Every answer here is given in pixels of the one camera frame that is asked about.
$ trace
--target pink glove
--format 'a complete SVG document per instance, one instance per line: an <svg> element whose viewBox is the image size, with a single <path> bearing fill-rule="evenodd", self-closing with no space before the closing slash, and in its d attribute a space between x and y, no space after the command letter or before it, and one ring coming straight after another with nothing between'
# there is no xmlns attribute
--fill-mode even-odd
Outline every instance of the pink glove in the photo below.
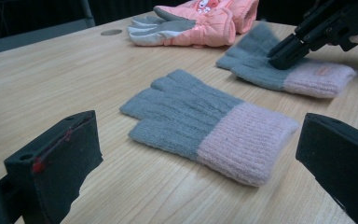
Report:
<svg viewBox="0 0 358 224"><path fill-rule="evenodd" d="M187 7L155 7L154 11L161 19L132 19L128 32L136 45L219 47L234 43L235 26L226 8L215 8L207 14Z"/></svg>
<svg viewBox="0 0 358 224"><path fill-rule="evenodd" d="M232 14L237 33L244 34L252 28L257 14L258 0L192 0L178 7L193 8L208 13L212 8L228 8Z"/></svg>

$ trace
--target wooden table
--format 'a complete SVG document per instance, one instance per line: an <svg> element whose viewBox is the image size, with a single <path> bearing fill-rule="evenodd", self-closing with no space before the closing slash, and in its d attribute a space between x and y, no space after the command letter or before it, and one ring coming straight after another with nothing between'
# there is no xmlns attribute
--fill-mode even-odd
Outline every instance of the wooden table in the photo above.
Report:
<svg viewBox="0 0 358 224"><path fill-rule="evenodd" d="M136 47L125 31L129 23L115 21L0 53L0 178L5 158L59 120L95 110L104 161L85 180L63 223L352 223L295 159L300 129L267 185L253 188L134 142L128 133L137 120L118 109L154 79L180 68L300 124L312 112L358 129L358 76L334 100L269 91L215 66L228 47ZM280 38L294 30L270 26ZM115 29L123 32L101 35ZM324 47L310 57L358 72L358 47Z"/></svg>

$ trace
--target dark background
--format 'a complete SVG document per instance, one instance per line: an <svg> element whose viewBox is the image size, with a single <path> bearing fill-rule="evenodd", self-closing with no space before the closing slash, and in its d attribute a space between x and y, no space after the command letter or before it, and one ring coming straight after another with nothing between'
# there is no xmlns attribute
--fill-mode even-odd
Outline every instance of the dark background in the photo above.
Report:
<svg viewBox="0 0 358 224"><path fill-rule="evenodd" d="M152 10L177 6L184 0L89 0L96 25ZM260 0L257 19L297 25L314 0ZM0 0L0 38L84 19L79 0Z"/></svg>

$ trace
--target glove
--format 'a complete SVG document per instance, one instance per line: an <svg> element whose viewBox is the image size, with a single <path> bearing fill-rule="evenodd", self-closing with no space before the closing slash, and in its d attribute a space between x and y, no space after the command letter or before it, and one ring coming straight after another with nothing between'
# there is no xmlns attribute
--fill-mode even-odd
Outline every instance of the glove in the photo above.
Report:
<svg viewBox="0 0 358 224"><path fill-rule="evenodd" d="M279 43L265 23L251 30L229 48L216 65L257 86L318 98L334 98L356 75L352 68L338 63L303 59L294 67L278 70L269 64L267 54Z"/></svg>
<svg viewBox="0 0 358 224"><path fill-rule="evenodd" d="M155 7L159 16L133 18L128 33L139 46L232 45L235 27L232 13L226 8L199 14L191 8Z"/></svg>
<svg viewBox="0 0 358 224"><path fill-rule="evenodd" d="M182 70L155 80L120 111L140 119L130 132L135 141L252 186L267 183L279 152L298 126Z"/></svg>
<svg viewBox="0 0 358 224"><path fill-rule="evenodd" d="M211 8L228 8L232 14L237 33L248 32L257 14L258 0L192 0L178 7L189 7L199 13L207 13Z"/></svg>

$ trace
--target pink fabric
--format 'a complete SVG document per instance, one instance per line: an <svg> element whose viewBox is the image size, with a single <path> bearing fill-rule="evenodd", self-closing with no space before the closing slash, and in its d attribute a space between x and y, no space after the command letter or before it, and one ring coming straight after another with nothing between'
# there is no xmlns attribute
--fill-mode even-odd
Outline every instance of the pink fabric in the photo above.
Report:
<svg viewBox="0 0 358 224"><path fill-rule="evenodd" d="M164 41L164 45L207 45L219 47L232 45L235 40L235 27L232 13L226 8L214 8L207 14L186 7L159 7L173 15L196 21L196 27L184 31L175 38Z"/></svg>
<svg viewBox="0 0 358 224"><path fill-rule="evenodd" d="M198 161L242 184L261 186L297 127L280 113L242 103L201 142Z"/></svg>
<svg viewBox="0 0 358 224"><path fill-rule="evenodd" d="M292 93L334 98L355 75L355 71L346 65L310 60L290 73L283 87Z"/></svg>
<svg viewBox="0 0 358 224"><path fill-rule="evenodd" d="M257 14L258 0L192 0L178 7L189 7L199 13L207 13L209 10L200 11L200 5L214 6L215 1L218 2L216 8L226 7L232 12L237 33L244 34L252 28Z"/></svg>

